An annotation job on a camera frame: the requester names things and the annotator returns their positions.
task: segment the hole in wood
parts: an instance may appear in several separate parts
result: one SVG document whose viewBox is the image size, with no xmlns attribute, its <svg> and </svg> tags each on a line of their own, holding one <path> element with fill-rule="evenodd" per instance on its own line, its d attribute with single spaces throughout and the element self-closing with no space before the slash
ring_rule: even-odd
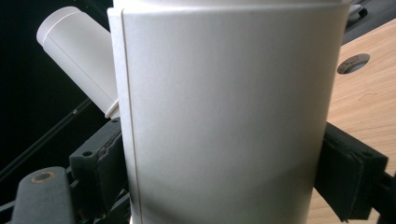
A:
<svg viewBox="0 0 396 224">
<path fill-rule="evenodd" d="M 370 54 L 358 54 L 346 59 L 337 68 L 337 73 L 340 75 L 346 75 L 361 69 L 370 61 Z"/>
</svg>

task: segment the dark background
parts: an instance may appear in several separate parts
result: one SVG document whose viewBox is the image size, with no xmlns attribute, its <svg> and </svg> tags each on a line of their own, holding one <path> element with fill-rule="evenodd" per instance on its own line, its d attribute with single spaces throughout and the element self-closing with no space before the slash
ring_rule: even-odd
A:
<svg viewBox="0 0 396 224">
<path fill-rule="evenodd" d="M 106 122 L 103 113 L 37 43 L 39 25 L 57 9 L 74 6 L 108 30 L 106 9 L 112 7 L 112 1 L 0 2 L 1 205 L 14 200 L 25 175 L 48 166 L 67 167 L 68 155 Z M 82 108 L 74 115 L 77 107 Z M 17 160 L 22 153 L 23 160 Z"/>
</svg>

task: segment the white cap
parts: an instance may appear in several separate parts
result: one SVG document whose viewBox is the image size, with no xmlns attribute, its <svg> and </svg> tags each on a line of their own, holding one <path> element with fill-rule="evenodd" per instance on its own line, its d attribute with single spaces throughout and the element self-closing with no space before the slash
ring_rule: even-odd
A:
<svg viewBox="0 0 396 224">
<path fill-rule="evenodd" d="M 38 28 L 36 36 L 38 43 L 44 47 L 44 40 L 46 39 L 47 34 L 50 32 L 52 27 L 54 27 L 55 24 L 61 21 L 63 18 L 76 12 L 80 12 L 80 10 L 78 10 L 76 7 L 63 7 L 50 14 Z"/>
</svg>

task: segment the black plastic bracket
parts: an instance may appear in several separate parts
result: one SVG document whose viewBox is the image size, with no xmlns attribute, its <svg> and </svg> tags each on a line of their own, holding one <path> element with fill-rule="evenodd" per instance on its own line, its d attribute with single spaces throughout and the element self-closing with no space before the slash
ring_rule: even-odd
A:
<svg viewBox="0 0 396 224">
<path fill-rule="evenodd" d="M 384 174 L 374 186 L 369 201 L 381 214 L 378 224 L 396 223 L 396 176 Z"/>
<path fill-rule="evenodd" d="M 120 119 L 109 121 L 70 157 L 73 204 L 82 217 L 109 214 L 127 185 Z"/>
<path fill-rule="evenodd" d="M 387 162 L 386 156 L 328 123 L 315 188 L 341 221 L 367 219 L 370 195 Z"/>
</svg>

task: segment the white panel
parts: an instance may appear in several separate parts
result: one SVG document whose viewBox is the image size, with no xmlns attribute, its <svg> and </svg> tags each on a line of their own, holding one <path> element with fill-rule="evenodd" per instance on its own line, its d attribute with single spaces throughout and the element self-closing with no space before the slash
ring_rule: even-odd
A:
<svg viewBox="0 0 396 224">
<path fill-rule="evenodd" d="M 131 194 L 132 215 L 136 219 L 134 224 L 140 223 L 140 203 L 139 189 L 137 187 L 137 176 L 134 157 L 134 132 L 132 130 L 132 114 L 130 99 L 130 88 L 128 81 L 128 68 L 125 55 L 124 30 L 121 17 L 121 10 L 111 8 L 107 11 L 110 23 L 110 31 L 114 49 L 114 64 L 116 65 L 117 74 L 117 91 L 120 102 L 120 116 L 123 118 L 121 123 L 122 141 L 124 143 L 124 154 L 126 159 L 126 168 L 128 170 L 129 189 Z"/>
<path fill-rule="evenodd" d="M 301 3 L 341 3 L 343 0 L 113 0 L 114 8 L 150 5 L 162 7 L 221 6 L 247 4 L 301 4 Z"/>
<path fill-rule="evenodd" d="M 343 4 L 124 9 L 134 223 L 304 223 L 346 18 Z"/>
</svg>

